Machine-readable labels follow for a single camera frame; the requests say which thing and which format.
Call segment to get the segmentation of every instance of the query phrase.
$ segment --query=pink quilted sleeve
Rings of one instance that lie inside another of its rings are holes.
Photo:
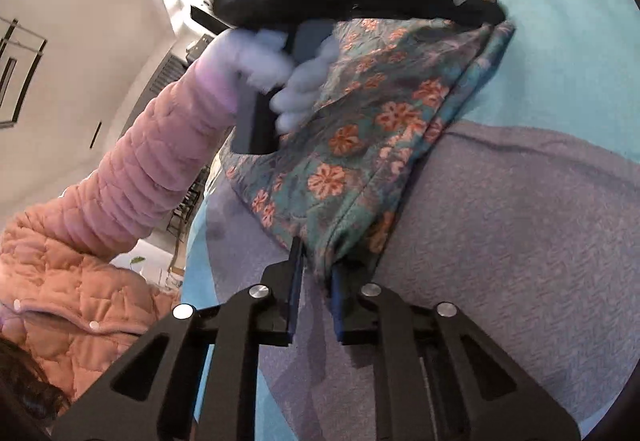
[[[2,250],[7,234],[33,230],[103,261],[129,251],[179,204],[231,123],[191,67],[149,103],[88,179],[16,215],[4,230]]]

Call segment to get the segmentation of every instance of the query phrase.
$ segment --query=hand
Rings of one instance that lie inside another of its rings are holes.
[[[321,44],[316,58],[296,66],[281,51],[286,39],[287,35],[279,31],[223,31],[193,65],[198,83],[232,114],[238,111],[239,82],[247,82],[261,93],[284,86],[271,98],[270,106],[280,115],[276,121],[278,134],[294,131],[313,113],[339,47],[330,36]]]

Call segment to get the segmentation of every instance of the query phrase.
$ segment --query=dark hair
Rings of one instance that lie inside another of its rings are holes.
[[[27,351],[0,337],[0,379],[42,428],[48,428],[70,402],[51,385],[47,375]]]

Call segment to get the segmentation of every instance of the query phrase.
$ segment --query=green floral garment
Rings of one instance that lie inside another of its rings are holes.
[[[305,240],[320,276],[349,254],[373,265],[413,164],[497,67],[514,27],[448,20],[340,23],[319,110],[268,156],[222,149],[235,191],[283,245]]]

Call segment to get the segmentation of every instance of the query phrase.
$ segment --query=quilted jacket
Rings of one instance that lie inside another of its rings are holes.
[[[149,103],[91,176],[6,225],[1,334],[71,399],[177,303],[177,294],[109,262],[178,205],[231,120],[192,67]]]

